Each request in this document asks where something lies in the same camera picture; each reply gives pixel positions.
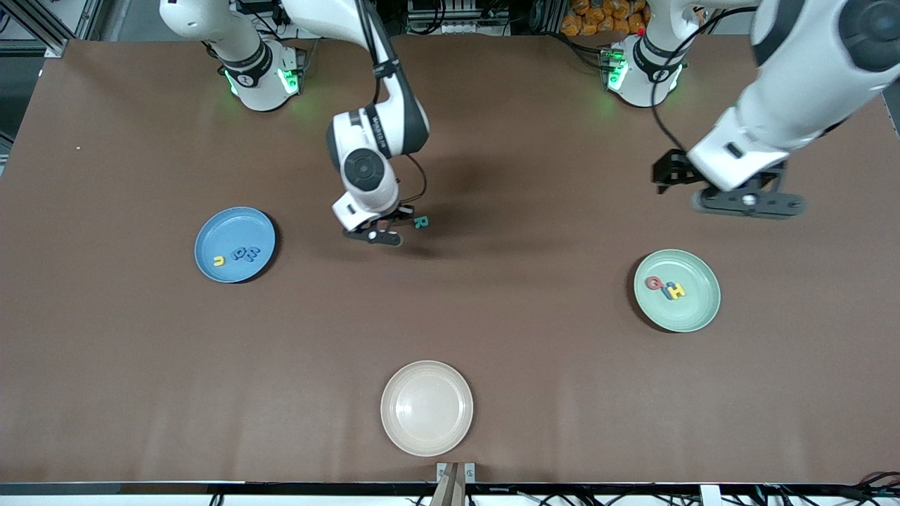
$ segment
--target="green led light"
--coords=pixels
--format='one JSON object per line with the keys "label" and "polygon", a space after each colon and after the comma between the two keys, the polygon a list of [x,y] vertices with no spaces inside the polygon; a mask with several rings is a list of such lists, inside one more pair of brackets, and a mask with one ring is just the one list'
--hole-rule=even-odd
{"label": "green led light", "polygon": [[285,72],[279,68],[278,77],[281,78],[282,85],[284,85],[284,91],[286,91],[288,95],[293,95],[300,90],[300,87],[297,84],[297,76],[295,76],[292,71]]}
{"label": "green led light", "polygon": [[625,74],[628,73],[628,62],[623,61],[616,70],[609,74],[609,88],[618,90],[622,87],[622,81],[625,80]]}

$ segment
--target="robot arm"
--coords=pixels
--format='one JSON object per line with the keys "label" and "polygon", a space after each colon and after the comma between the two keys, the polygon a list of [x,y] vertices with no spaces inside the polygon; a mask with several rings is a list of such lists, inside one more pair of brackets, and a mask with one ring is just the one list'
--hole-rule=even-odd
{"label": "robot arm", "polygon": [[[644,35],[629,35],[612,45],[623,57],[617,62],[618,70],[605,75],[607,88],[638,107],[662,103],[678,84],[681,61],[690,43],[678,54],[674,51],[699,27],[694,6],[733,9],[759,3],[760,0],[647,0],[651,18]],[[654,80],[660,83],[655,94]]]}
{"label": "robot arm", "polygon": [[297,51],[263,41],[229,0],[159,0],[159,15],[178,35],[210,45],[231,92],[249,109],[271,111],[298,93]]}
{"label": "robot arm", "polygon": [[900,0],[762,0],[751,32],[756,80],[687,154],[653,168],[660,193],[706,180],[701,212],[786,219],[784,162],[900,77]]}
{"label": "robot arm", "polygon": [[326,136],[328,152],[346,193],[332,206],[351,239],[399,246],[397,232],[376,223],[412,217],[400,202],[389,159],[418,152],[428,140],[428,117],[412,94],[400,59],[368,0],[284,0],[291,19],[321,37],[351,41],[373,54],[373,73],[389,93],[378,104],[338,114]]}

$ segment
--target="wire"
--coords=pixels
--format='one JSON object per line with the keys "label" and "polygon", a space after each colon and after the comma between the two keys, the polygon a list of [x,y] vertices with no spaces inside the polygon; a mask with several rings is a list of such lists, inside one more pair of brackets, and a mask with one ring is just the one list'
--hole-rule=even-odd
{"label": "wire", "polygon": [[[881,480],[884,480],[885,478],[890,478],[891,476],[900,476],[900,473],[898,473],[898,472],[878,473],[878,474],[872,476],[871,478],[869,478],[868,480],[866,480],[865,482],[859,482],[859,483],[857,483],[857,484],[856,484],[856,487],[859,488],[859,487],[864,487],[864,486],[867,486],[867,485],[871,485],[871,484],[873,484],[874,482],[880,482]],[[884,487],[881,487],[881,488],[887,488],[888,486],[893,486],[893,485],[892,485],[892,484],[891,484],[891,485],[885,485]]]}
{"label": "wire", "polygon": [[[375,38],[372,35],[372,19],[369,9],[366,8],[365,2],[368,0],[356,0],[356,11],[359,12],[359,23],[363,27],[363,37],[365,45],[369,48],[369,57],[372,58],[372,66],[378,65],[378,51],[375,49]],[[375,78],[375,94],[372,98],[372,104],[378,104],[378,99],[382,94],[382,80]]]}
{"label": "wire", "polygon": [[785,485],[781,485],[781,488],[785,489],[785,490],[787,491],[787,493],[791,493],[791,494],[794,494],[795,496],[799,497],[799,498],[800,498],[800,501],[806,502],[806,503],[809,504],[810,506],[819,506],[819,503],[817,503],[816,501],[813,501],[812,499],[806,497],[806,496],[803,495],[802,493],[794,492],[794,491],[792,491],[791,489],[787,488]]}
{"label": "wire", "polygon": [[426,191],[428,191],[428,175],[425,174],[425,169],[422,168],[422,166],[419,164],[419,161],[416,160],[415,158],[413,158],[412,155],[407,155],[406,158],[409,158],[412,161],[412,163],[414,163],[416,165],[418,172],[422,175],[422,191],[418,192],[418,194],[411,196],[410,198],[405,198],[405,199],[401,200],[400,203],[416,202],[418,199],[422,198],[422,195],[424,195]]}
{"label": "wire", "polygon": [[431,22],[431,26],[426,28],[423,32],[418,32],[407,27],[407,30],[410,33],[415,33],[416,35],[430,35],[437,31],[438,28],[444,24],[444,19],[447,16],[447,3],[446,0],[435,0],[435,20]]}
{"label": "wire", "polygon": [[593,62],[593,61],[587,59],[584,55],[582,55],[579,52],[579,51],[583,51],[583,52],[590,53],[593,55],[599,55],[601,53],[599,48],[589,48],[587,46],[582,46],[580,44],[576,44],[575,42],[570,41],[569,38],[566,37],[564,33],[540,32],[540,33],[538,33],[538,35],[548,35],[550,37],[553,37],[554,39],[557,39],[559,42],[562,42],[563,44],[569,46],[569,49],[571,49],[572,52],[575,53],[575,56],[577,56],[578,59],[580,59],[582,63],[584,63],[585,65],[587,65],[590,68],[595,68],[597,70],[612,70],[613,69],[613,67],[610,67],[609,65],[600,65],[599,63]]}
{"label": "wire", "polygon": [[263,16],[259,15],[259,13],[257,13],[257,11],[254,11],[253,9],[250,9],[249,7],[247,7],[247,5],[244,4],[244,2],[243,2],[242,0],[235,0],[235,1],[238,2],[238,3],[240,4],[241,7],[247,9],[247,10],[250,11],[254,16],[256,16],[256,18],[257,18],[262,24],[264,24],[265,27],[269,30],[269,33],[272,34],[273,37],[275,37],[275,40],[276,40],[276,41],[284,42],[284,39],[282,39],[281,37],[278,36],[278,32],[275,31],[275,28],[272,28],[272,25],[271,25],[271,24],[269,24],[265,19],[263,19]]}
{"label": "wire", "polygon": [[[740,9],[734,9],[732,11],[723,12],[723,13],[719,14],[718,16],[710,18],[709,21],[701,24],[699,28],[694,30],[694,32],[691,33],[690,36],[687,37],[687,39],[685,39],[681,44],[679,44],[678,48],[676,48],[672,52],[672,55],[669,57],[669,59],[667,59],[666,62],[664,64],[662,64],[663,68],[667,68],[671,64],[671,62],[675,59],[675,57],[681,52],[681,50],[685,49],[688,46],[688,44],[690,44],[691,41],[693,41],[700,33],[703,33],[703,30],[705,30],[707,28],[707,26],[709,26],[711,23],[721,21],[724,18],[726,18],[728,16],[733,16],[735,14],[752,13],[754,11],[756,11],[756,7],[742,7]],[[687,149],[685,149],[685,147],[684,147],[684,144],[682,144],[681,141],[678,140],[678,138],[676,138],[675,135],[668,128],[666,128],[666,125],[662,122],[662,119],[660,119],[659,111],[656,110],[656,88],[657,88],[657,86],[659,86],[660,82],[664,81],[665,79],[655,79],[653,77],[651,77],[651,79],[653,81],[653,86],[651,87],[651,90],[650,90],[650,111],[653,114],[653,120],[656,121],[656,126],[660,127],[660,130],[662,131],[662,133],[664,133],[666,135],[666,137],[668,137],[669,140],[671,140],[672,144],[674,144],[678,149],[680,149],[682,151],[687,151]]]}
{"label": "wire", "polygon": [[0,33],[3,33],[3,31],[6,30],[6,27],[9,26],[9,20],[11,19],[13,19],[13,17],[9,13],[0,10],[0,21],[6,20],[6,22],[3,23],[3,28],[0,28]]}

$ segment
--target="orange bag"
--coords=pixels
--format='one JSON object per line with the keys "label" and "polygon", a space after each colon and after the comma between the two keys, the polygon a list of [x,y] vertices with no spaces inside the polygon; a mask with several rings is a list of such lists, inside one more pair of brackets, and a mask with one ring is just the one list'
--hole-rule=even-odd
{"label": "orange bag", "polygon": [[569,5],[577,15],[581,16],[590,9],[590,0],[569,0]]}
{"label": "orange bag", "polygon": [[605,17],[603,21],[597,25],[598,32],[612,32],[613,31],[613,21],[615,21],[612,17]]}
{"label": "orange bag", "polygon": [[613,30],[616,32],[628,33],[628,22],[620,19],[613,21]]}
{"label": "orange bag", "polygon": [[578,32],[581,31],[581,16],[576,16],[575,14],[566,14],[562,19],[562,28],[560,32],[566,34],[569,37],[574,37],[578,35]]}
{"label": "orange bag", "polygon": [[581,24],[581,31],[578,32],[579,35],[593,35],[597,33],[597,24],[590,23],[587,19]]}
{"label": "orange bag", "polygon": [[631,14],[628,17],[628,31],[638,33],[642,28],[646,28],[643,17],[640,14]]}
{"label": "orange bag", "polygon": [[626,0],[604,0],[603,14],[624,20],[631,12],[631,4]]}
{"label": "orange bag", "polygon": [[591,7],[584,14],[584,22],[600,24],[600,22],[603,21],[603,18],[605,18],[605,17],[606,16],[603,15],[603,9],[601,9],[599,7]]}

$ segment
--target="plate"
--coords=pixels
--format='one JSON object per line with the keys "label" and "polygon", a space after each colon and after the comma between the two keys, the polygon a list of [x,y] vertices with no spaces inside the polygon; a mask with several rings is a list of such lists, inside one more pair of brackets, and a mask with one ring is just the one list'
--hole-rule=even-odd
{"label": "plate", "polygon": [[265,213],[232,207],[203,225],[193,244],[193,257],[211,280],[240,283],[266,268],[276,244],[275,226]]}
{"label": "plate", "polygon": [[722,302],[713,269],[680,249],[662,249],[641,262],[634,275],[634,296],[653,323],[673,332],[703,329]]}
{"label": "plate", "polygon": [[456,369],[423,360],[397,371],[382,394],[382,425],[393,444],[414,456],[444,454],[465,438],[472,391]]}

